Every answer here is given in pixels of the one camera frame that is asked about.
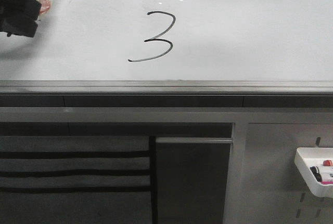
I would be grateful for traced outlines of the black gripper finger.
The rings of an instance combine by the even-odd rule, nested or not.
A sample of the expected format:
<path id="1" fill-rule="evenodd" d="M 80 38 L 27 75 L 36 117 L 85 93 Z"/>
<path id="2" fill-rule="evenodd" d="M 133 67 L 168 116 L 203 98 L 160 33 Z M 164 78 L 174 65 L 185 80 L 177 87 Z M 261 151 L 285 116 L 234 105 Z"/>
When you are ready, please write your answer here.
<path id="1" fill-rule="evenodd" d="M 37 19 L 41 3 L 37 0 L 1 0 L 1 17 L 22 14 L 31 19 Z"/>
<path id="2" fill-rule="evenodd" d="M 24 15 L 12 15 L 1 18 L 1 31 L 12 35 L 34 37 L 37 30 L 37 23 Z"/>

